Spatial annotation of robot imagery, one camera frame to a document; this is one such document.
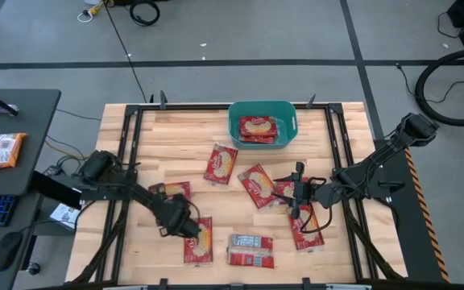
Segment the dark grey desk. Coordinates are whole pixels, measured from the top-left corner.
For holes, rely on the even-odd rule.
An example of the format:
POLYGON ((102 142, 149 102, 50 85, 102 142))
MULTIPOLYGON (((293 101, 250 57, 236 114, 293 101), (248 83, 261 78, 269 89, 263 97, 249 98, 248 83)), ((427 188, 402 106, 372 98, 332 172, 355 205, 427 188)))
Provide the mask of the dark grey desk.
POLYGON ((31 183, 39 154, 52 122, 60 91, 58 89, 0 89, 0 99, 16 105, 19 114, 15 117, 0 116, 0 134, 26 133, 18 163, 15 168, 0 169, 0 195, 19 198, 8 226, 0 226, 0 240, 6 234, 21 231, 22 244, 14 262, 5 271, 0 271, 0 290, 11 290, 23 262, 24 252, 30 239, 34 223, 42 204, 39 193, 27 190, 31 183))

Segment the black control box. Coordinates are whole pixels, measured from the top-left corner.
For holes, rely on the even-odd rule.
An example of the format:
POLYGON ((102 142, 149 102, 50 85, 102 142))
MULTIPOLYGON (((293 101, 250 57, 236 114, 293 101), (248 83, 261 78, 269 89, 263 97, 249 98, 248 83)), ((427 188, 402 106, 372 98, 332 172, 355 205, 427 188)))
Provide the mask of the black control box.
POLYGON ((32 174, 29 190, 31 192, 38 192, 70 208, 81 209, 80 192, 40 172, 34 172, 32 174))

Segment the black platform with hazard stripe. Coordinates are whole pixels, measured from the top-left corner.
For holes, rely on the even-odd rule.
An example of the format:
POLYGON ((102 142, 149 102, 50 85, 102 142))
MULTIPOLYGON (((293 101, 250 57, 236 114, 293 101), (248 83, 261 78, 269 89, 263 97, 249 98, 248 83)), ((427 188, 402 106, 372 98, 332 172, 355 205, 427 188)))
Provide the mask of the black platform with hazard stripe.
POLYGON ((382 179, 400 182, 403 186, 391 192, 393 209, 377 201, 365 202, 374 244, 402 276, 416 281, 449 283, 410 150, 397 153, 384 164, 382 179))

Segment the red popcorn bag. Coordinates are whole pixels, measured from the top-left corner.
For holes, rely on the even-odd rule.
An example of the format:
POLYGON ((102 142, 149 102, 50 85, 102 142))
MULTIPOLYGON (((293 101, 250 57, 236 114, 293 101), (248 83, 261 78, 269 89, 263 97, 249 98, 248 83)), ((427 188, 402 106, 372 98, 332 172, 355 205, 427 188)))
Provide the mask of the red popcorn bag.
POLYGON ((293 197, 294 182, 275 182, 274 193, 293 197))
POLYGON ((184 264, 202 266, 213 262, 213 220, 203 217, 199 221, 201 231, 196 238, 184 240, 184 264))
POLYGON ((288 211, 288 219, 297 251, 318 251, 325 245, 321 232, 312 232, 319 227, 312 205, 302 205, 297 219, 288 211))
POLYGON ((261 143, 261 144, 273 144, 276 141, 275 136, 242 136, 238 139, 243 143, 261 143))
POLYGON ((159 183, 148 187, 151 193, 163 193, 168 199, 171 199, 176 194, 182 194, 187 200, 191 199, 191 184, 189 181, 176 183, 159 183))
POLYGON ((241 136, 274 137, 277 135, 276 119, 272 116, 242 116, 239 118, 241 136))
POLYGON ((276 203, 275 185, 260 164, 240 173, 238 179, 258 210, 264 210, 276 203))
POLYGON ((218 184, 229 184, 237 156, 237 149, 215 143, 207 163, 204 179, 218 184))

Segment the orange snack bag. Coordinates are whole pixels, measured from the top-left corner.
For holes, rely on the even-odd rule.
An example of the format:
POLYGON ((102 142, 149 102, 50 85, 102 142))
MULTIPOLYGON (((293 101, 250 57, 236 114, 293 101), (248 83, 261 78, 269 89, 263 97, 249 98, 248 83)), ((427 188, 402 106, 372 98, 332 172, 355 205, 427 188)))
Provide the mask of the orange snack bag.
POLYGON ((14 168, 26 133, 0 135, 0 168, 14 168))

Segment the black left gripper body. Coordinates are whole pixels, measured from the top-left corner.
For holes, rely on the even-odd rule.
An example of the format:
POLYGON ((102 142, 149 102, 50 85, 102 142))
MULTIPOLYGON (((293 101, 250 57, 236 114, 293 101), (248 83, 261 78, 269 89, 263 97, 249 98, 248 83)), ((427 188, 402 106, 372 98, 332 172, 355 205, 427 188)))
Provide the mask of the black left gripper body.
POLYGON ((201 229, 191 218, 191 202, 181 193, 155 195, 155 221, 161 237, 197 238, 201 229))

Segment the popcorn bag showing label side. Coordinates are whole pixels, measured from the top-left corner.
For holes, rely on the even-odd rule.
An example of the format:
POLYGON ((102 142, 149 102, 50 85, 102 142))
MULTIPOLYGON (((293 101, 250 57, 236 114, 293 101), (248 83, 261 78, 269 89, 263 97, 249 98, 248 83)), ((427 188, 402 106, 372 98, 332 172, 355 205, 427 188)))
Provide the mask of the popcorn bag showing label side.
POLYGON ((274 268, 273 239, 232 234, 227 247, 227 263, 233 266, 274 268))

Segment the black computer mouse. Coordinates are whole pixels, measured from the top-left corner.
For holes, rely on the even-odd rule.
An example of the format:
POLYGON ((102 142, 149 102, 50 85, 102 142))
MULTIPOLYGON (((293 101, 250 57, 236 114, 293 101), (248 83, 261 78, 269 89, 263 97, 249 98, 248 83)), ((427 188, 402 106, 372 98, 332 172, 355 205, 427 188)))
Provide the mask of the black computer mouse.
POLYGON ((15 261, 23 241, 23 232, 15 231, 5 234, 0 240, 0 271, 7 270, 15 261))

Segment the white box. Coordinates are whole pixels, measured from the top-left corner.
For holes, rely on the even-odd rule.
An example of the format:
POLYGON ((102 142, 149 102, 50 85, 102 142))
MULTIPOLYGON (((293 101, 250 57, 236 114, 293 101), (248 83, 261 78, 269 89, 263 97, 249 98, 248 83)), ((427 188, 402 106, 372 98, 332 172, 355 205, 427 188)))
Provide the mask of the white box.
POLYGON ((60 223, 63 227, 70 230, 75 230, 79 213, 79 209, 74 209, 64 204, 58 204, 49 215, 49 219, 60 223))

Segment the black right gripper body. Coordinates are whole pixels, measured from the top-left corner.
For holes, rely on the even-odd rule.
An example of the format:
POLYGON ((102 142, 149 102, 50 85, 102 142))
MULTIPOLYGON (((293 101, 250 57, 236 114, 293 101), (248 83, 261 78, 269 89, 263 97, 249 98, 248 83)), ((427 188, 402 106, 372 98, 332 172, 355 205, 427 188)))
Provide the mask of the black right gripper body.
POLYGON ((291 182, 293 183, 292 201, 290 202, 292 219, 300 217, 300 207, 308 205, 313 196, 313 186, 309 182, 303 181, 304 170, 305 165, 302 162, 297 162, 296 171, 291 174, 291 182))

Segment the teal plastic basket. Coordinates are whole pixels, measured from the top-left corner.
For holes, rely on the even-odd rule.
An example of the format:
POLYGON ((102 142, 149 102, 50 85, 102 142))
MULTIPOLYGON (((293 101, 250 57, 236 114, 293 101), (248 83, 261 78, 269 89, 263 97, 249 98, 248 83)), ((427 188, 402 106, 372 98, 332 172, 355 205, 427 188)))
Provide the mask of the teal plastic basket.
POLYGON ((283 149, 298 135, 295 106, 288 101, 237 101, 228 109, 229 132, 239 150, 283 149), (239 138, 239 119, 243 116, 272 116, 277 126, 274 143, 244 143, 239 138))

